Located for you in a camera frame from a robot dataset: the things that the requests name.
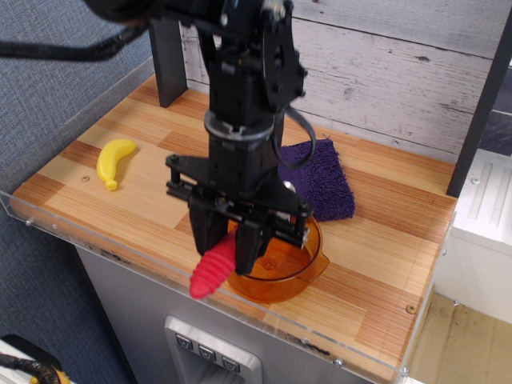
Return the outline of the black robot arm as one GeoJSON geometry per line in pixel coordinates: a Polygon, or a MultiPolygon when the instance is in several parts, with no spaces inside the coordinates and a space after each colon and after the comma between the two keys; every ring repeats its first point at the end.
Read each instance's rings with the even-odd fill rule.
{"type": "Polygon", "coordinates": [[[197,29],[210,78],[205,158],[171,155],[170,195],[188,203],[195,245],[212,249],[236,221],[235,270],[248,275],[273,238],[304,246],[312,207],[288,190],[278,168],[285,118],[311,124],[291,105],[307,74],[292,35],[290,1],[90,1],[100,18],[123,24],[86,47],[2,42],[4,58],[98,62],[154,26],[173,19],[197,29]]]}

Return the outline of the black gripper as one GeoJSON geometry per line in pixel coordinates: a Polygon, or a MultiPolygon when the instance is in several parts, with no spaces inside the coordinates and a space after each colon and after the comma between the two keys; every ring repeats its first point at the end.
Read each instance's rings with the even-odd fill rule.
{"type": "Polygon", "coordinates": [[[168,193],[188,203],[197,252],[203,256],[239,222],[236,268],[251,274],[272,237],[302,247],[312,206],[278,175],[278,146],[272,138],[230,141],[210,136],[205,158],[172,154],[168,193]]]}

